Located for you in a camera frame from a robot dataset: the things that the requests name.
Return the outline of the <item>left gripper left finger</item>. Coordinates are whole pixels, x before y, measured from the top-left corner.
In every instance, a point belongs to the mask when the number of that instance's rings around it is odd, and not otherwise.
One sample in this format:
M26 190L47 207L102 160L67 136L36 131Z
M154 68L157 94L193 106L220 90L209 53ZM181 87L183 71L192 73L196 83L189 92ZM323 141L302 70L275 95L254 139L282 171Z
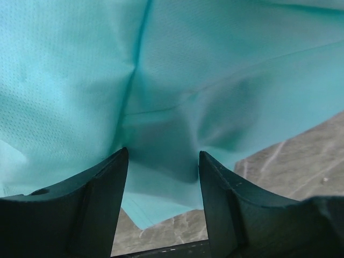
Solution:
M1 257L110 257L128 168L123 148L29 195L1 199Z

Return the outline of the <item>teal t shirt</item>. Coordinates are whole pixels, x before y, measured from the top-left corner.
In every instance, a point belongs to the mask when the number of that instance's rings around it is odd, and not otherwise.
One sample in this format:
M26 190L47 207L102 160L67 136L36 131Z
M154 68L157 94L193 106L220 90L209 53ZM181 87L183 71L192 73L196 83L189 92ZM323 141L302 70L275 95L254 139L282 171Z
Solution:
M1 196L122 147L139 228L203 207L229 168L343 110L343 1L1 1Z

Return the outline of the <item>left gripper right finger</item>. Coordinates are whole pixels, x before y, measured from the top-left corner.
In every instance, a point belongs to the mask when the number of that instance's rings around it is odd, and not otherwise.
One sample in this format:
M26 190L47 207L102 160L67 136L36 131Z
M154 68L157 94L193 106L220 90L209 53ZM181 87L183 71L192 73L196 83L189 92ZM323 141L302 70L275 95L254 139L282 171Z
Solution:
M289 199L207 152L198 170L212 257L343 257L343 197Z

